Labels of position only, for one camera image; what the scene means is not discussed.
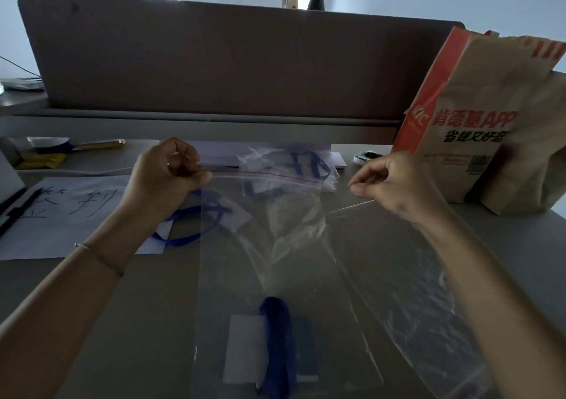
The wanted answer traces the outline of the person's right hand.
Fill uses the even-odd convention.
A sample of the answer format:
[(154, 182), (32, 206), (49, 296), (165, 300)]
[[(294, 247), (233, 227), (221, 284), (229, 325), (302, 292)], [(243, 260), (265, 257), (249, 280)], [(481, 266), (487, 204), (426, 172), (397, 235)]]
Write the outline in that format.
[(395, 152), (368, 162), (350, 182), (377, 179), (381, 180), (379, 196), (359, 197), (377, 201), (386, 210), (420, 228), (448, 215), (447, 202), (409, 152)]

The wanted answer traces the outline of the person's left forearm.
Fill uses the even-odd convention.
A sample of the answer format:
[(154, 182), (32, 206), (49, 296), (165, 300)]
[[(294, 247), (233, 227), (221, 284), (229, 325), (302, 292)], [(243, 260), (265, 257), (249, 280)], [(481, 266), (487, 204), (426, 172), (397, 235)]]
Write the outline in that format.
[(53, 398), (134, 257), (79, 244), (0, 324), (0, 399)]

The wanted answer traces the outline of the brown desk divider panel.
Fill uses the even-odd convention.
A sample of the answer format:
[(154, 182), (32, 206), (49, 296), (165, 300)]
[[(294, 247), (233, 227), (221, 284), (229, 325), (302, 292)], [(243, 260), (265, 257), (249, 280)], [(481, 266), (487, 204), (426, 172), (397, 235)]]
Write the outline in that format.
[(54, 107), (397, 121), (461, 22), (165, 0), (17, 0)]

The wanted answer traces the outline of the clear zip plastic bag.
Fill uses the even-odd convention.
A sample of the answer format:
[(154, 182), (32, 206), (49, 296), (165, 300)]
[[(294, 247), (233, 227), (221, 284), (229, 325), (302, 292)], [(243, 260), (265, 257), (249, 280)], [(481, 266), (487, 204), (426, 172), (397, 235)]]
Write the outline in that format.
[[(340, 276), (322, 208), (322, 192), (252, 195), (244, 173), (215, 173), (204, 191), (253, 216), (237, 232), (222, 226), (200, 239), (195, 357), (190, 399), (358, 399), (383, 377)], [(224, 384), (232, 315), (264, 318), (268, 366), (259, 388)], [(292, 317), (314, 331), (320, 369), (297, 382)]]

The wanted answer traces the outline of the grey clipboard with black clip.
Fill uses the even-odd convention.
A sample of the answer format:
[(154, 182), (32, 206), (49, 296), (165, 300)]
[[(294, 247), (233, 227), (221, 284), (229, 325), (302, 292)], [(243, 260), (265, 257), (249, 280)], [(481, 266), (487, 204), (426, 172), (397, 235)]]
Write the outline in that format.
[(43, 189), (33, 192), (0, 150), (0, 239), (23, 218), (31, 205), (42, 195)]

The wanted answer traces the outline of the yellow packet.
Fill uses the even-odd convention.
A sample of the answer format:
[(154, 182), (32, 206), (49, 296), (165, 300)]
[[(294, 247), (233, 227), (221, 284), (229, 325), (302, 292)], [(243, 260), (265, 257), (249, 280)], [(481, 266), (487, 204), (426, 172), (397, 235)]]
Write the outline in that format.
[(16, 170), (54, 170), (58, 169), (67, 159), (64, 153), (28, 153), (22, 161), (15, 166)]

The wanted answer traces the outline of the yellow wrapped stick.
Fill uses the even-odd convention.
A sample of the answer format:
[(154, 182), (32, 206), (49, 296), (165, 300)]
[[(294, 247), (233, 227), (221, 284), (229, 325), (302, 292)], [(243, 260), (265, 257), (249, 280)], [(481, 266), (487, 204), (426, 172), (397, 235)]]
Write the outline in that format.
[(125, 139), (98, 140), (98, 141), (78, 143), (77, 145), (74, 146), (72, 151), (83, 152), (83, 151), (96, 151), (96, 150), (121, 148), (125, 144), (126, 144)]

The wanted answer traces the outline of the white and blue bowl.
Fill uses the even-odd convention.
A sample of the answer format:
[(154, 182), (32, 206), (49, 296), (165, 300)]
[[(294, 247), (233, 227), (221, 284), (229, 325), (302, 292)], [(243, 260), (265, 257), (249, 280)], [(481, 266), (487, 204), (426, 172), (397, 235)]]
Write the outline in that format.
[(76, 147), (69, 138), (27, 137), (27, 141), (37, 154), (69, 154)]

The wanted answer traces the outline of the white flat device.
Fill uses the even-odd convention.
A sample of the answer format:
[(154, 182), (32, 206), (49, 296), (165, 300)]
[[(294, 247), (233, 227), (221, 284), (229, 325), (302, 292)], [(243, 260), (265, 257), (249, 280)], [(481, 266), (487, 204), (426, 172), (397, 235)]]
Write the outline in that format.
[(0, 78), (0, 84), (6, 90), (32, 92), (45, 90), (45, 86), (41, 78)]

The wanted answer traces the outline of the white badge card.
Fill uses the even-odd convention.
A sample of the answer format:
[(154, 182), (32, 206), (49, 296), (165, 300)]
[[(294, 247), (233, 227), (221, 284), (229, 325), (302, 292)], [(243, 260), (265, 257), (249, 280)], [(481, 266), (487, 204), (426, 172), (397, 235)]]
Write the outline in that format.
[[(297, 360), (297, 382), (320, 380), (319, 361), (310, 321), (292, 317)], [(223, 368), (224, 384), (253, 384), (259, 388), (268, 366), (266, 329), (260, 315), (232, 315)]]

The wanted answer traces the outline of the crumpled clear plastic bag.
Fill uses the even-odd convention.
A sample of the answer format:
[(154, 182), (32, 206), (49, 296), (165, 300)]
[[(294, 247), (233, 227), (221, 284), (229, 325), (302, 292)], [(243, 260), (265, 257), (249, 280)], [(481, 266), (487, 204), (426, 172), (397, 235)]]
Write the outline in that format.
[(238, 160), (245, 189), (252, 195), (333, 192), (339, 178), (329, 145), (256, 144)]

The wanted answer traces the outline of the person's right forearm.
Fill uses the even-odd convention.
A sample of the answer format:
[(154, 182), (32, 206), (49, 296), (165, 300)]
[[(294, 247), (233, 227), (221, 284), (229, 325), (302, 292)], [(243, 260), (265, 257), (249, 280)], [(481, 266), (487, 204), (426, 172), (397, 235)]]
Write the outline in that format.
[(505, 399), (566, 399), (566, 337), (447, 204), (411, 220), (437, 253), (449, 286)]

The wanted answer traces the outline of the flat clear plastic bag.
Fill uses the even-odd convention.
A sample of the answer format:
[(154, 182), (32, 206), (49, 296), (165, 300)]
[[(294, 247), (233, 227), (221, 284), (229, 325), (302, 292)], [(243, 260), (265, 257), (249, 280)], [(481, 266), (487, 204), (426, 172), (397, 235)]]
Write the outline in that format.
[(491, 372), (440, 261), (411, 224), (364, 202), (326, 214), (346, 278), (436, 399), (480, 399)]

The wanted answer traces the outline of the white paper with handwriting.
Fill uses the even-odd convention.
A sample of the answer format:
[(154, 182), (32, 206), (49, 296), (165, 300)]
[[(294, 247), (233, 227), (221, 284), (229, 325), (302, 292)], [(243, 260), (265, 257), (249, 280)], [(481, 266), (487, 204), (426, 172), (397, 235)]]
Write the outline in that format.
[(151, 235), (171, 230), (172, 222), (145, 224), (143, 214), (121, 200), (128, 175), (47, 177), (0, 214), (0, 261), (65, 258), (76, 243), (132, 253), (162, 253)]

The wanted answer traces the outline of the brown and red paper bag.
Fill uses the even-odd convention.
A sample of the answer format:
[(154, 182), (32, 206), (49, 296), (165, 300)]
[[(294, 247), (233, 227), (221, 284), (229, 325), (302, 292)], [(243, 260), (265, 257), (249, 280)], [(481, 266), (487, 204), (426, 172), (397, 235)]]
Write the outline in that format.
[(497, 215), (550, 210), (566, 195), (566, 42), (454, 27), (392, 152), (414, 154), (448, 202)]

